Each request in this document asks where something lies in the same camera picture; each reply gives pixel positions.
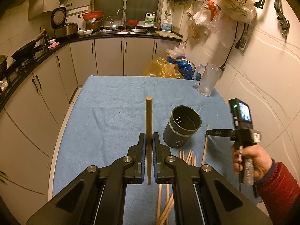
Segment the person right hand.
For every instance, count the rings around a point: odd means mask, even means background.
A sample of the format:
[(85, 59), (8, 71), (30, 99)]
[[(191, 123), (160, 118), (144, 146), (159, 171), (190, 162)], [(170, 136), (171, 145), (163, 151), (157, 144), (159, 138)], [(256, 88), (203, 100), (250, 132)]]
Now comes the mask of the person right hand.
[[(243, 169), (239, 162), (239, 150), (235, 149), (234, 145), (231, 148), (233, 158), (233, 171), (239, 174)], [(254, 181), (261, 180), (272, 167), (273, 161), (267, 151), (260, 145), (252, 145), (243, 149), (241, 156), (250, 157), (253, 160), (254, 166)]]

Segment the red sleeve forearm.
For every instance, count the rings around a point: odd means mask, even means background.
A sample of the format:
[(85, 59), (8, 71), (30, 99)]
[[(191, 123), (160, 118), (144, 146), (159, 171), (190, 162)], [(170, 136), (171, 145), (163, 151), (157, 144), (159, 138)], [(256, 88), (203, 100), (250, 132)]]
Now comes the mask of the red sleeve forearm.
[(256, 189), (273, 224), (299, 222), (299, 185), (282, 162), (272, 160), (270, 170), (256, 182)]

